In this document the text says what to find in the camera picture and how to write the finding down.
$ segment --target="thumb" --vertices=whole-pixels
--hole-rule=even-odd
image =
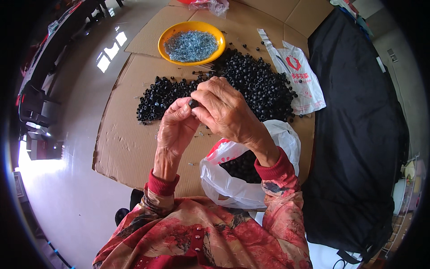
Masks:
[[[175,111],[172,114],[169,114],[167,117],[167,122],[176,123],[185,120],[191,115],[191,107],[188,104],[185,104],[179,110]]]
[[[203,124],[208,126],[211,130],[215,129],[215,119],[205,107],[195,107],[193,108],[193,113]]]

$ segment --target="white wall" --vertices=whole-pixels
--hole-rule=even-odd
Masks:
[[[411,141],[409,156],[419,152],[427,162],[429,154],[427,98],[412,50],[399,28],[377,38],[373,44],[382,62],[388,67],[397,98],[408,122]],[[398,62],[392,62],[387,52],[389,49],[394,51]]]
[[[384,7],[384,4],[380,0],[355,0],[352,5],[364,19],[367,19]]]

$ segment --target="wrinkled hand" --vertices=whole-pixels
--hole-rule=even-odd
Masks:
[[[192,109],[193,113],[213,133],[251,149],[263,166],[273,166],[277,162],[279,150],[268,130],[251,111],[242,94],[224,77],[212,77],[200,83],[191,97],[201,104]]]
[[[174,101],[161,120],[153,171],[161,179],[175,179],[181,156],[199,126],[199,120],[191,115],[190,100],[186,97]]]
[[[191,116],[191,108],[188,105],[190,100],[191,97],[185,97],[174,101],[161,120],[157,146],[168,150],[175,157],[184,153],[200,123]]]

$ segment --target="woman's left hand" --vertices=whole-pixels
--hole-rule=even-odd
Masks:
[[[157,136],[154,176],[168,181],[175,179],[181,156],[200,123],[191,115],[190,100],[191,97],[179,98],[164,113]]]

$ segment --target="floral patterned blouse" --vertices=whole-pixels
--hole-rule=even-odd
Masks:
[[[266,192],[263,226],[207,197],[174,198],[179,176],[165,182],[151,171],[141,203],[99,251],[93,269],[312,268],[302,193],[293,165],[279,151],[274,166],[254,164]]]

